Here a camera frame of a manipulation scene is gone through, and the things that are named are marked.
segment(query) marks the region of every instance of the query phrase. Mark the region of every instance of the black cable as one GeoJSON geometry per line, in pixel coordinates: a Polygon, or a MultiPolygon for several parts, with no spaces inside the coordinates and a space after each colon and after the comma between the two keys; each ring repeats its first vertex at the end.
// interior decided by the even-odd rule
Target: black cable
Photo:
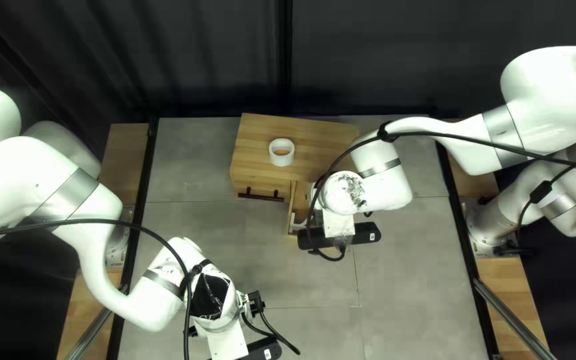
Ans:
{"type": "Polygon", "coordinates": [[[267,336],[269,338],[273,338],[276,340],[279,340],[281,342],[283,342],[287,347],[289,347],[295,354],[297,355],[301,355],[301,351],[295,347],[293,344],[291,344],[288,340],[286,340],[283,336],[281,336],[281,334],[279,334],[277,332],[277,330],[275,330],[272,326],[270,326],[270,324],[268,323],[268,320],[266,319],[266,315],[264,315],[263,312],[260,312],[261,315],[261,320],[264,322],[264,324],[266,324],[266,327],[268,328],[268,330],[270,330],[272,332],[272,334],[270,332],[266,332],[263,331],[257,327],[255,327],[253,324],[251,324],[246,315],[242,314],[241,315],[241,319],[244,320],[244,323],[254,332],[261,334],[263,336],[267,336]]]}
{"type": "Polygon", "coordinates": [[[338,164],[341,162],[341,160],[343,160],[343,158],[346,157],[346,155],[353,152],[354,150],[357,150],[359,147],[364,146],[368,143],[372,143],[372,142],[377,141],[377,140],[384,140],[384,141],[393,142],[396,139],[398,139],[398,137],[400,137],[400,136],[436,136],[436,137],[440,137],[440,138],[452,138],[452,139],[462,140],[462,141],[471,142],[471,143],[478,143],[480,145],[494,147],[494,148],[506,150],[509,152],[514,152],[516,154],[521,154],[521,155],[524,155],[524,156],[527,156],[530,158],[539,159],[539,160],[549,161],[551,163],[558,163],[558,164],[576,167],[576,161],[558,159],[558,158],[555,158],[553,156],[542,155],[542,154],[538,154],[536,152],[526,151],[526,150],[519,149],[517,147],[513,147],[513,146],[509,146],[509,145],[504,145],[501,143],[493,143],[493,142],[489,142],[486,140],[480,140],[480,139],[476,139],[476,138],[469,138],[467,136],[462,136],[462,135],[436,133],[433,131],[405,131],[405,132],[388,133],[386,135],[377,135],[373,138],[363,140],[359,143],[354,144],[353,146],[350,146],[350,148],[348,148],[348,150],[344,151],[339,157],[337,157],[337,159],[334,160],[334,162],[328,168],[328,170],[324,173],[324,175],[320,176],[320,178],[318,178],[317,182],[315,182],[315,188],[316,188],[315,194],[312,197],[312,201],[311,201],[310,207],[308,209],[308,215],[306,217],[306,237],[308,238],[308,241],[310,242],[310,244],[312,246],[312,250],[310,251],[311,254],[318,254],[322,258],[324,258],[328,261],[340,261],[341,259],[344,258],[344,255],[345,255],[345,248],[340,249],[341,254],[337,258],[331,258],[331,257],[325,255],[323,252],[321,252],[319,250],[319,248],[317,248],[315,246],[315,244],[312,242],[311,235],[310,235],[310,223],[311,223],[312,213],[313,213],[314,208],[315,208],[315,203],[317,201],[317,198],[319,197],[319,193],[321,192],[323,184],[325,184],[326,180],[328,180],[330,175],[332,175],[334,169],[338,166],[338,164]]]}
{"type": "Polygon", "coordinates": [[[292,352],[294,352],[297,355],[301,355],[301,351],[299,351],[299,349],[294,346],[293,344],[290,343],[290,341],[286,340],[283,336],[281,336],[281,334],[279,334],[277,332],[277,330],[275,330],[272,326],[270,326],[270,323],[268,323],[268,320],[266,319],[266,315],[261,312],[259,313],[259,315],[261,315],[261,320],[264,322],[264,324],[266,325],[266,327],[268,328],[268,330],[270,330],[276,337],[277,340],[283,342],[287,347],[289,347],[292,352]]]}
{"type": "Polygon", "coordinates": [[[263,331],[263,330],[261,330],[260,328],[255,327],[253,324],[251,324],[251,323],[248,321],[248,319],[246,318],[246,315],[245,315],[245,314],[241,314],[241,319],[244,320],[244,323],[245,323],[252,331],[254,331],[254,332],[258,333],[258,334],[261,334],[261,335],[263,335],[263,336],[267,336],[267,337],[269,337],[269,338],[276,339],[276,336],[275,336],[274,334],[271,334],[270,332],[263,331]]]}
{"type": "MultiPolygon", "coordinates": [[[[104,218],[82,218],[82,219],[69,219],[69,220],[60,220],[60,221],[52,221],[52,222],[43,222],[41,224],[30,224],[30,225],[19,225],[15,227],[9,227],[6,229],[0,229],[0,235],[11,234],[11,233],[18,233],[20,231],[30,231],[36,229],[44,229],[47,227],[57,227],[62,225],[74,225],[74,224],[108,224],[108,225],[121,225],[128,227],[132,230],[137,230],[142,233],[148,234],[156,241],[160,242],[168,251],[172,253],[175,257],[179,266],[181,267],[181,271],[184,273],[184,277],[188,276],[188,269],[184,264],[184,261],[181,260],[181,257],[175,251],[172,246],[165,241],[160,235],[155,233],[154,231],[143,227],[141,225],[133,224],[132,222],[126,222],[123,220],[111,220],[111,219],[104,219],[104,218]]],[[[189,285],[186,287],[188,299],[186,301],[186,317],[184,319],[184,359],[189,360],[190,356],[188,355],[188,328],[190,325],[190,301],[193,298],[193,292],[191,290],[190,282],[189,285]]]]}
{"type": "Polygon", "coordinates": [[[517,246],[519,245],[519,235],[521,234],[521,228],[522,228],[522,221],[524,221],[524,214],[526,214],[526,210],[528,210],[528,207],[530,206],[530,204],[532,204],[532,202],[530,200],[528,200],[528,202],[526,202],[526,205],[524,205],[524,208],[522,209],[522,212],[519,213],[519,222],[517,222],[517,246]]]}

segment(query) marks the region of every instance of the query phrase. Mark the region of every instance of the white robot link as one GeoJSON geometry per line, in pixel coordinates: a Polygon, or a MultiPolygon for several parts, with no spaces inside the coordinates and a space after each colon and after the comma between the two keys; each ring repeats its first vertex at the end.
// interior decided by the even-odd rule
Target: white robot link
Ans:
{"type": "MultiPolygon", "coordinates": [[[[114,193],[45,143],[27,136],[0,141],[0,229],[13,228],[25,218],[38,224],[117,220],[121,210],[122,203],[114,193]]],[[[196,332],[208,339],[213,359],[234,360],[248,355],[239,315],[249,321],[255,310],[260,313],[262,303],[253,304],[258,299],[237,291],[228,275],[206,260],[201,249],[187,238],[172,238],[168,244],[196,273],[189,284],[192,299],[182,292],[184,271],[167,248],[159,252],[130,294],[124,295],[108,280],[104,264],[106,244],[114,228],[113,221],[109,223],[49,229],[75,248],[86,285],[101,304],[152,332],[164,329],[185,304],[196,332]]]]}
{"type": "MultiPolygon", "coordinates": [[[[21,114],[15,102],[0,91],[0,141],[18,136],[21,131],[21,114]]],[[[98,178],[101,172],[99,160],[90,150],[65,127],[52,121],[39,121],[24,133],[47,143],[55,150],[84,169],[89,175],[98,178]]]]}
{"type": "MultiPolygon", "coordinates": [[[[530,158],[480,143],[508,145],[535,154],[550,154],[576,143],[576,46],[549,47],[525,53],[504,69],[500,79],[505,105],[450,123],[409,117],[386,123],[351,145],[356,172],[332,173],[311,200],[323,214],[325,238],[354,236],[353,214],[398,209],[412,200],[412,191],[392,141],[394,136],[433,136],[470,175],[506,168],[530,158]]],[[[516,212],[508,214],[516,219],[516,212]]]]}
{"type": "MultiPolygon", "coordinates": [[[[576,161],[576,144],[555,157],[576,161]]],[[[535,161],[483,208],[467,208],[466,221],[474,248],[487,254],[508,244],[519,226],[542,217],[564,235],[576,236],[576,167],[535,161]]]]}

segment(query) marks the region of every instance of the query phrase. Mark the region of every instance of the wooden board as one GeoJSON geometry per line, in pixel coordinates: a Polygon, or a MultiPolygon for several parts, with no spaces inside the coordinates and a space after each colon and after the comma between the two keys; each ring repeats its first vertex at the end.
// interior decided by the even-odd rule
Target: wooden board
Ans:
{"type": "MultiPolygon", "coordinates": [[[[119,282],[122,278],[122,271],[123,269],[108,269],[108,279],[117,287],[119,287],[119,282]]],[[[77,340],[79,340],[101,309],[103,309],[103,306],[88,290],[81,270],[79,270],[75,276],[75,284],[72,287],[68,315],[61,333],[57,360],[66,358],[70,349],[75,346],[77,340]]],[[[82,356],[82,359],[103,360],[106,358],[112,323],[113,318],[111,316],[90,348],[88,348],[88,351],[82,356]]]]}
{"type": "MultiPolygon", "coordinates": [[[[457,193],[460,197],[494,197],[499,193],[495,176],[492,173],[471,176],[463,171],[450,154],[448,159],[452,168],[452,176],[457,187],[457,193]]],[[[508,306],[544,345],[548,346],[521,258],[482,258],[477,259],[476,264],[479,277],[487,287],[508,306]]],[[[503,360],[536,359],[524,345],[524,342],[501,319],[494,308],[488,306],[488,312],[490,313],[495,339],[503,360]]]]}
{"type": "MultiPolygon", "coordinates": [[[[478,259],[477,269],[483,282],[544,345],[548,346],[521,258],[478,259]]],[[[494,308],[488,306],[488,312],[497,346],[504,360],[536,359],[494,308]]]]}
{"type": "MultiPolygon", "coordinates": [[[[317,180],[358,136],[357,128],[348,124],[244,113],[230,163],[230,178],[236,191],[245,192],[251,186],[252,193],[260,195],[272,195],[269,179],[281,184],[284,183],[280,180],[287,180],[277,190],[280,197],[288,199],[291,180],[317,180]],[[292,165],[277,167],[270,162],[268,145],[277,138],[288,138],[294,143],[292,165]]],[[[349,158],[340,168],[354,169],[349,158]]]]}
{"type": "Polygon", "coordinates": [[[146,153],[148,124],[113,124],[110,127],[99,182],[124,205],[134,205],[146,153]]]}

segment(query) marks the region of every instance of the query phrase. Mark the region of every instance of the black tape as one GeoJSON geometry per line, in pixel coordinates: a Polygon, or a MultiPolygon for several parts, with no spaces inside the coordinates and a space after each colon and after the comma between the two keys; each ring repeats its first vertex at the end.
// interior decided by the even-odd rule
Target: black tape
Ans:
{"type": "Polygon", "coordinates": [[[228,279],[199,274],[193,300],[190,302],[190,315],[208,320],[219,319],[229,287],[228,279]]]}

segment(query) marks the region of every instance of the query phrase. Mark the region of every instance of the black metal frame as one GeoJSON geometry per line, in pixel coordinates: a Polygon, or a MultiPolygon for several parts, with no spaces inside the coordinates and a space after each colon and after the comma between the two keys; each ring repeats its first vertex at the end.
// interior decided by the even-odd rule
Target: black metal frame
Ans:
{"type": "Polygon", "coordinates": [[[477,270],[475,257],[470,247],[468,228],[463,217],[463,212],[461,211],[459,194],[457,194],[457,187],[454,182],[454,177],[452,176],[450,162],[448,161],[448,152],[443,145],[437,143],[437,153],[439,155],[439,164],[442,168],[442,175],[444,176],[444,183],[448,189],[448,200],[450,201],[450,207],[454,217],[454,225],[457,228],[457,235],[459,235],[461,253],[463,255],[463,261],[466,264],[466,271],[468,273],[472,296],[475,300],[475,308],[479,316],[479,325],[481,326],[481,333],[484,337],[484,343],[486,344],[486,351],[488,358],[495,360],[495,358],[498,359],[499,348],[497,347],[497,340],[495,339],[495,333],[492,329],[492,321],[490,320],[490,313],[488,312],[486,301],[479,295],[473,285],[473,281],[479,278],[479,271],[477,270]]]}
{"type": "MultiPolygon", "coordinates": [[[[152,118],[148,125],[148,143],[146,144],[146,153],[143,157],[143,166],[141,168],[141,178],[139,183],[139,190],[137,192],[137,200],[134,205],[134,215],[132,223],[141,225],[143,221],[143,213],[146,207],[146,198],[148,196],[148,183],[150,182],[150,172],[152,170],[152,160],[155,154],[155,143],[157,139],[157,128],[159,126],[159,119],[152,118]]],[[[124,271],[122,273],[121,283],[127,286],[127,293],[130,293],[132,273],[134,270],[134,260],[137,255],[137,246],[139,245],[140,234],[136,231],[131,231],[128,237],[128,250],[126,251],[126,259],[124,263],[124,271]]],[[[106,360],[116,360],[119,356],[119,346],[122,340],[124,331],[124,319],[115,315],[113,319],[113,326],[110,332],[110,340],[108,342],[108,352],[106,353],[106,360]]]]}

